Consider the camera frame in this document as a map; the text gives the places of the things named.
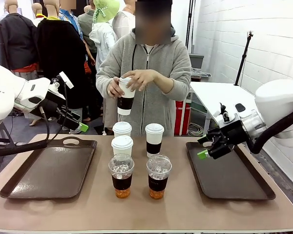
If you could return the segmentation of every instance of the orange liquid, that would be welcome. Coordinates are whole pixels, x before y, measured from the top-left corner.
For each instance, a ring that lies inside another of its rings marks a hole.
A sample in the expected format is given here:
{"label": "orange liquid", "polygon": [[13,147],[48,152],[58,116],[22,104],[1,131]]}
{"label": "orange liquid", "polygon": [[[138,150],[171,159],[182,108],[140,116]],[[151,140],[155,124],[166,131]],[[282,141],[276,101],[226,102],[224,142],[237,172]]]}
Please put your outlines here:
{"label": "orange liquid", "polygon": [[161,199],[164,197],[164,192],[165,192],[165,190],[157,192],[157,191],[150,189],[150,197],[153,199]]}
{"label": "orange liquid", "polygon": [[115,194],[116,194],[116,196],[118,198],[126,198],[130,194],[130,188],[128,188],[126,190],[118,190],[118,189],[115,189]]}

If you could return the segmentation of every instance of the plastic cup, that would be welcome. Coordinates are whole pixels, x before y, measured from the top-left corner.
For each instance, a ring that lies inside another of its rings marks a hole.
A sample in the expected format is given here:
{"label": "plastic cup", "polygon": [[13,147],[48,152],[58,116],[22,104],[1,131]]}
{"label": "plastic cup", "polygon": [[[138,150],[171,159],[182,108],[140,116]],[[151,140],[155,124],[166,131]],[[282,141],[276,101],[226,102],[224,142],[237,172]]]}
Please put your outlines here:
{"label": "plastic cup", "polygon": [[115,195],[118,198],[129,196],[134,166],[131,156],[125,154],[117,154],[109,162],[108,168],[111,171]]}
{"label": "plastic cup", "polygon": [[136,91],[131,91],[131,87],[126,87],[130,80],[130,77],[120,78],[119,80],[119,87],[121,88],[121,90],[123,90],[125,94],[117,99],[117,112],[118,114],[123,116],[130,115],[133,99],[136,93]]}
{"label": "plastic cup", "polygon": [[150,197],[161,199],[164,196],[168,176],[172,168],[170,159],[165,155],[154,155],[147,161],[146,168]]}
{"label": "plastic cup", "polygon": [[131,156],[133,140],[127,135],[117,136],[112,140],[114,155],[126,154]]}
{"label": "plastic cup", "polygon": [[132,127],[127,122],[117,122],[113,126],[113,132],[115,137],[127,135],[130,136]]}
{"label": "plastic cup", "polygon": [[146,126],[146,153],[147,157],[160,153],[164,127],[158,123]]}

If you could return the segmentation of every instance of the tray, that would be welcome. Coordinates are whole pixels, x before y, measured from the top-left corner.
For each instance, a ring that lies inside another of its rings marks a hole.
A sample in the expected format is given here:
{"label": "tray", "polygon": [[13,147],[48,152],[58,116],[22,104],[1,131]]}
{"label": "tray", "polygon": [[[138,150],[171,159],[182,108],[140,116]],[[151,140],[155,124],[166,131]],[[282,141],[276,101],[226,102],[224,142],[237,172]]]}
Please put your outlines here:
{"label": "tray", "polygon": [[198,142],[186,143],[198,188],[214,199],[272,200],[275,193],[239,147],[219,158],[199,159],[205,150]]}
{"label": "tray", "polygon": [[35,150],[0,191],[3,198],[72,198],[81,191],[97,142],[69,136]]}

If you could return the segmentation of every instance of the lime green bucket hat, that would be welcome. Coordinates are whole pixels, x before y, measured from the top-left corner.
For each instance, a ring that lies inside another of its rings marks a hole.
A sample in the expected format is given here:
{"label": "lime green bucket hat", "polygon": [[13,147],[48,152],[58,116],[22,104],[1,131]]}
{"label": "lime green bucket hat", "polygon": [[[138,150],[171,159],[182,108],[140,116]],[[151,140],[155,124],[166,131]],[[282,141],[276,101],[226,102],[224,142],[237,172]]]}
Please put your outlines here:
{"label": "lime green bucket hat", "polygon": [[93,14],[94,23],[104,23],[113,19],[119,10],[119,0],[94,0],[96,10]]}

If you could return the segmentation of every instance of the brown tabletop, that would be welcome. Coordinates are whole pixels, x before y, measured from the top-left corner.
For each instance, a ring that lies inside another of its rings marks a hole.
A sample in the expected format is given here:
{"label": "brown tabletop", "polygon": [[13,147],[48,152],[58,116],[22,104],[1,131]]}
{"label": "brown tabletop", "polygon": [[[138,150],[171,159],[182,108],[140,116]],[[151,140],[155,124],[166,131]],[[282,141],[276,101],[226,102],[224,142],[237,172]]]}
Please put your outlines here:
{"label": "brown tabletop", "polygon": [[[135,170],[131,195],[115,196],[107,164],[112,157],[112,136],[78,136],[98,146],[81,194],[63,201],[15,201],[0,197],[0,231],[40,233],[119,232],[284,232],[293,231],[293,205],[257,161],[241,146],[276,194],[265,202],[217,201],[198,190],[187,157],[186,142],[195,137],[164,138],[161,153],[172,162],[165,197],[148,195],[145,138],[135,137]],[[44,139],[37,135],[32,141]],[[0,173],[0,190],[30,155],[17,155]]]}

